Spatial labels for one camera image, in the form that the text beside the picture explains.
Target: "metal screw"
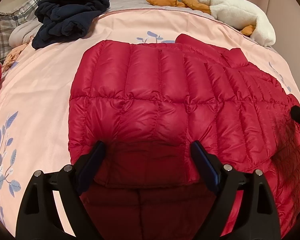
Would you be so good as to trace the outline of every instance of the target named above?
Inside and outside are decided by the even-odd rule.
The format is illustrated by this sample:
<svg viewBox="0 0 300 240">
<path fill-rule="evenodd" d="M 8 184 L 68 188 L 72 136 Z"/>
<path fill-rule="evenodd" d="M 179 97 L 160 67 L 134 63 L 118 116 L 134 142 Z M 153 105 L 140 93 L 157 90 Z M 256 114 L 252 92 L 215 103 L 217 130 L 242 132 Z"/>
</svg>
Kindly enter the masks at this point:
<svg viewBox="0 0 300 240">
<path fill-rule="evenodd" d="M 64 171 L 71 171 L 72 170 L 72 165 L 68 164 L 63 169 L 64 169 Z"/>
<path fill-rule="evenodd" d="M 262 172 L 262 170 L 256 170 L 256 174 L 257 174 L 258 176 L 261 176 L 261 175 L 263 174 L 263 172 Z"/>
<path fill-rule="evenodd" d="M 35 177 L 39 177 L 41 175 L 41 173 L 42 173 L 41 171 L 35 171 L 33 175 Z"/>
<path fill-rule="evenodd" d="M 223 168 L 226 170 L 226 171 L 231 171 L 232 170 L 232 166 L 230 164 L 225 164 L 223 166 Z"/>
</svg>

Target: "red down jacket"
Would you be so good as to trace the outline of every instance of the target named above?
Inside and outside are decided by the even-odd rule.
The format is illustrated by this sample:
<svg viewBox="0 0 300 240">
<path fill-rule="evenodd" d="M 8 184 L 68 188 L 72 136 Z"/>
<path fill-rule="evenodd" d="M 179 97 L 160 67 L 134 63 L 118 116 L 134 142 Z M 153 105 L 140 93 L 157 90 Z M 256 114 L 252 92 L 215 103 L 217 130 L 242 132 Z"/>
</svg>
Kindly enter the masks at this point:
<svg viewBox="0 0 300 240">
<path fill-rule="evenodd" d="M 264 171 L 285 234 L 300 211 L 295 104 L 239 48 L 182 34 L 175 44 L 102 41 L 88 49 L 71 88 L 69 151 L 75 163 L 97 140 L 107 146 L 82 195 L 101 235 L 192 239 L 214 201 L 190 157 L 195 140 L 239 171 Z"/>
</svg>

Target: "plaid shirt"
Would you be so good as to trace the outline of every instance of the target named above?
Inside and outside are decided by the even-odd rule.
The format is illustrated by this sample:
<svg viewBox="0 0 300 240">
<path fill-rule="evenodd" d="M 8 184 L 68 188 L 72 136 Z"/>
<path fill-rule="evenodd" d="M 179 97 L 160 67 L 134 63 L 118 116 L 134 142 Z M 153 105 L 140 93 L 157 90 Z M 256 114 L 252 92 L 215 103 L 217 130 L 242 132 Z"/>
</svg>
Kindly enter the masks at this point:
<svg viewBox="0 0 300 240">
<path fill-rule="evenodd" d="M 0 62 L 3 63 L 12 47 L 9 37 L 12 31 L 21 24 L 36 18 L 34 12 L 40 0 L 28 0 L 21 8 L 12 13 L 0 13 Z"/>
</svg>

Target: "white plush toy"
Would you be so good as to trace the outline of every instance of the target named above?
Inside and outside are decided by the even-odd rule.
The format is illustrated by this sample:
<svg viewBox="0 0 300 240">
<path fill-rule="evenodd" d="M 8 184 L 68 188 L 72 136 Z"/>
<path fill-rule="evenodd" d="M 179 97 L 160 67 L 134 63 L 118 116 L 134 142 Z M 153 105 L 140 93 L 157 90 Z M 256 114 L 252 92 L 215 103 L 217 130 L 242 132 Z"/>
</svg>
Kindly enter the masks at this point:
<svg viewBox="0 0 300 240">
<path fill-rule="evenodd" d="M 261 46 L 275 43 L 275 32 L 267 15 L 257 5 L 247 0 L 199 0 L 210 6 L 211 15 L 235 29 L 242 30 L 248 25 L 255 26 L 250 38 Z"/>
</svg>

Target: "folded dark blue clothing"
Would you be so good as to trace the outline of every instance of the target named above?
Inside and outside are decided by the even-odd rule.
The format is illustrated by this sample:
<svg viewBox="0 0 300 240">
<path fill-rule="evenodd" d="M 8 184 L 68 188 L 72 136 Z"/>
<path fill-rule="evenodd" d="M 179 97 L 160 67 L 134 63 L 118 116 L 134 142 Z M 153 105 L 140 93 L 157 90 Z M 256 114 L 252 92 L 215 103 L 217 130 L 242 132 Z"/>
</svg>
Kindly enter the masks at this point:
<svg viewBox="0 0 300 240">
<path fill-rule="evenodd" d="M 34 49 L 84 37 L 93 19 L 110 6 L 109 0 L 42 0 L 35 11 L 43 23 L 32 41 Z"/>
</svg>

